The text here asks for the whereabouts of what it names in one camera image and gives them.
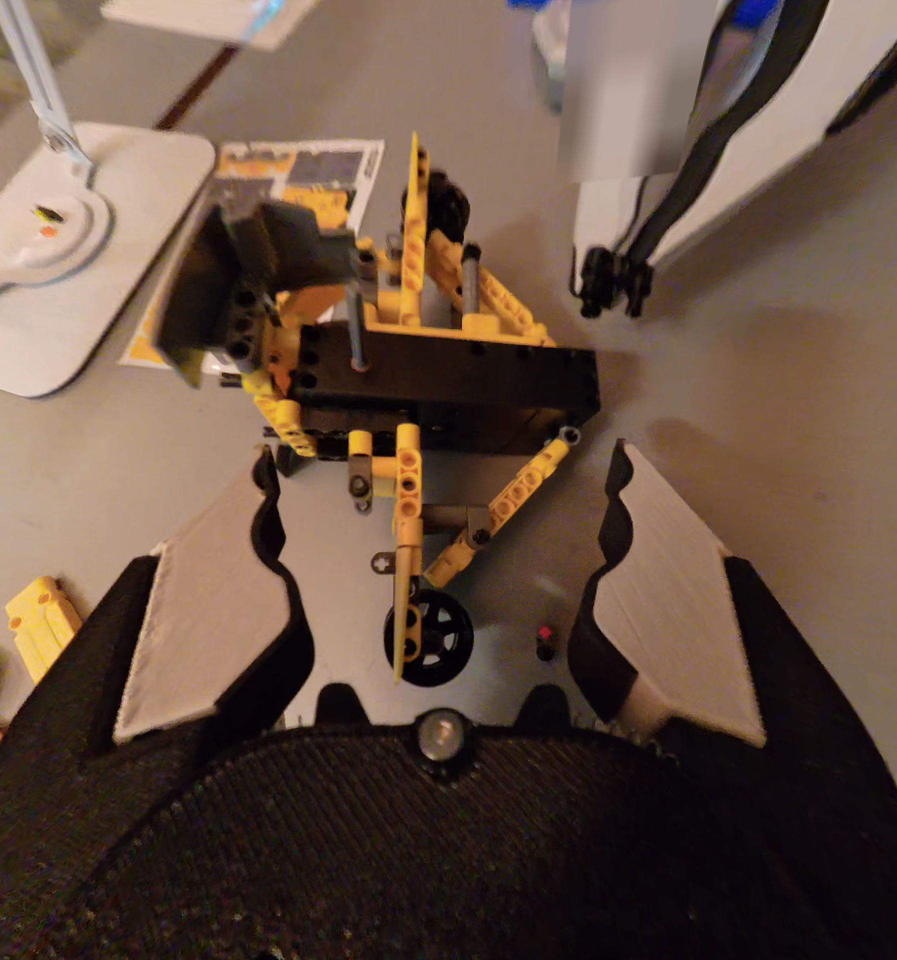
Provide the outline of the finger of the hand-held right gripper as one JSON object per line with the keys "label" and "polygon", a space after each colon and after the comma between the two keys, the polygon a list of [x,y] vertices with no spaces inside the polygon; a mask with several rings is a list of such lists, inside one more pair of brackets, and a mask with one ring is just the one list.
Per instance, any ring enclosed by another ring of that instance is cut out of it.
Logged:
{"label": "finger of the hand-held right gripper", "polygon": [[629,275],[649,275],[815,150],[896,50],[897,1],[783,2],[754,75],[635,234]]}
{"label": "finger of the hand-held right gripper", "polygon": [[644,175],[579,185],[573,251],[583,259],[595,248],[623,256],[650,214],[651,176]]}

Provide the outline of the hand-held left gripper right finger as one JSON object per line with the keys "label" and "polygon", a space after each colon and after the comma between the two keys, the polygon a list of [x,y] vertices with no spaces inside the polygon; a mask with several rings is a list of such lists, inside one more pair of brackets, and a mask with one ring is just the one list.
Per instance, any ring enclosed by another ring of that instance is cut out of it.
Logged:
{"label": "hand-held left gripper right finger", "polygon": [[604,491],[602,563],[566,642],[570,677],[618,738],[644,745],[682,721],[764,747],[724,544],[626,439]]}

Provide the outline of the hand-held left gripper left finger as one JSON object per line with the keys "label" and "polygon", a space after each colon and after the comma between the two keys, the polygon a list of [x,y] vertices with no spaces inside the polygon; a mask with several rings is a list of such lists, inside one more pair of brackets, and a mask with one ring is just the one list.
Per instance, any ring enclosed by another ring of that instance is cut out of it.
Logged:
{"label": "hand-held left gripper left finger", "polygon": [[167,538],[112,727],[127,745],[195,723],[210,745],[272,729],[310,678],[314,639],[268,446]]}

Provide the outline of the small black connector piece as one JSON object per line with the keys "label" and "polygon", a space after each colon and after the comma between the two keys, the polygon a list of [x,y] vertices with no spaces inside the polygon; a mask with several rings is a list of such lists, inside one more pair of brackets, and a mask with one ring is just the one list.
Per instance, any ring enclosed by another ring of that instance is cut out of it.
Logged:
{"label": "small black connector piece", "polygon": [[654,277],[655,271],[648,263],[636,262],[605,246],[589,247],[580,270],[581,286],[575,294],[581,316],[595,320],[625,302],[625,314],[631,319],[641,318]]}

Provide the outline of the yellow building block vehicle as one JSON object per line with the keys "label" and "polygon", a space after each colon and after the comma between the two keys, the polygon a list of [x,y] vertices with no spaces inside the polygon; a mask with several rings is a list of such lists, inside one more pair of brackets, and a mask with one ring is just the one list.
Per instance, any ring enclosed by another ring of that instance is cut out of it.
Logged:
{"label": "yellow building block vehicle", "polygon": [[[466,241],[470,204],[417,132],[399,229],[383,248],[323,230],[308,208],[225,193],[183,255],[154,346],[192,387],[207,354],[262,415],[277,471],[346,465],[360,516],[393,507],[383,651],[396,682],[436,689],[475,645],[445,592],[599,412],[595,354],[557,345]],[[355,371],[346,286],[358,283],[370,368]]]}

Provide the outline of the dark grey axle rod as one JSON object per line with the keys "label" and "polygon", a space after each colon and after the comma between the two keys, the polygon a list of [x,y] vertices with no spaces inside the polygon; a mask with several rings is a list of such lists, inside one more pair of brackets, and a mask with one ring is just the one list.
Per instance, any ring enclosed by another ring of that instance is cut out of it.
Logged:
{"label": "dark grey axle rod", "polygon": [[366,346],[365,301],[357,282],[346,285],[345,293],[350,365],[356,372],[366,373],[371,361]]}

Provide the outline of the grey block remote controller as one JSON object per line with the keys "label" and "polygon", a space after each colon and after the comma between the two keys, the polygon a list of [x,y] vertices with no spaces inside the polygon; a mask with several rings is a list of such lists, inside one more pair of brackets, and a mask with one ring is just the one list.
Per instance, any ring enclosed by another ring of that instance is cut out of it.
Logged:
{"label": "grey block remote controller", "polygon": [[553,114],[561,114],[564,100],[572,2],[546,2],[531,23],[533,64],[542,99]]}

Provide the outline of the small yellow block piece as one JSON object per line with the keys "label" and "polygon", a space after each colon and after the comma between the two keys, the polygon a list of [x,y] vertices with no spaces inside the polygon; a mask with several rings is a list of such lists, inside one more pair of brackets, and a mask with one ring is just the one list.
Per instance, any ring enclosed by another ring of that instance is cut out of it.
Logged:
{"label": "small yellow block piece", "polygon": [[33,685],[46,677],[82,626],[82,619],[51,576],[34,579],[5,605],[9,629]]}

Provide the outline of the yellow grey sticker sheet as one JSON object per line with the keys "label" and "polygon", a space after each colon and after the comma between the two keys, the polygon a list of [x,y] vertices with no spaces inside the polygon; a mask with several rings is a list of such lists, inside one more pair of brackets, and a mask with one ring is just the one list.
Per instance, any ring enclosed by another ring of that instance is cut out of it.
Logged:
{"label": "yellow grey sticker sheet", "polygon": [[215,172],[192,203],[142,288],[143,310],[119,364],[167,370],[155,347],[160,319],[186,243],[193,240],[213,202],[225,193],[286,201],[315,214],[320,229],[357,233],[384,157],[382,139],[230,141],[222,144]]}

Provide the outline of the white stand base board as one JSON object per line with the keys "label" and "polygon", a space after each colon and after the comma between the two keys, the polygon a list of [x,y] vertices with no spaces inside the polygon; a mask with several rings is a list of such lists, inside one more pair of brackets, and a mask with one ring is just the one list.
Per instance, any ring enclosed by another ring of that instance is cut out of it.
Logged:
{"label": "white stand base board", "polygon": [[75,134],[90,166],[38,146],[0,191],[0,391],[28,400],[82,371],[215,170],[199,135]]}

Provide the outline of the white printed paper sheet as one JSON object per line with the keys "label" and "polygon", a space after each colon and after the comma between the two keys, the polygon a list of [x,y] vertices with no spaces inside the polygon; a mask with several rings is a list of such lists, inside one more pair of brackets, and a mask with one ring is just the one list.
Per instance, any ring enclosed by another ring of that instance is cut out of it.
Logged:
{"label": "white printed paper sheet", "polygon": [[318,1],[107,1],[111,22],[275,52]]}

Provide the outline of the metal stand bracket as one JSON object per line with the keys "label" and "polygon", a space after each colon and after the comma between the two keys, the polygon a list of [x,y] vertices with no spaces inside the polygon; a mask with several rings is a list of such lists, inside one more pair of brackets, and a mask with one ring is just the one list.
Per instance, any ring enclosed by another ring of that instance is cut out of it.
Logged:
{"label": "metal stand bracket", "polygon": [[79,142],[47,49],[24,1],[0,1],[0,30],[29,93],[45,146],[65,158],[72,176],[91,183],[95,162]]}

